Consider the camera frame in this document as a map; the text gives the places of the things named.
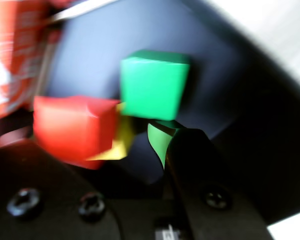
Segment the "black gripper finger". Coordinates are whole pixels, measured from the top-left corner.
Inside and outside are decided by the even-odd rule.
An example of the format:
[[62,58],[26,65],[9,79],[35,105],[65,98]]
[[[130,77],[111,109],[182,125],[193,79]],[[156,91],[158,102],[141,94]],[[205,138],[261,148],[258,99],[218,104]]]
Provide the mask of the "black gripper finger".
[[192,239],[271,239],[264,219],[203,130],[151,120],[147,137],[169,176]]
[[0,240],[118,240],[100,193],[26,129],[0,136]]

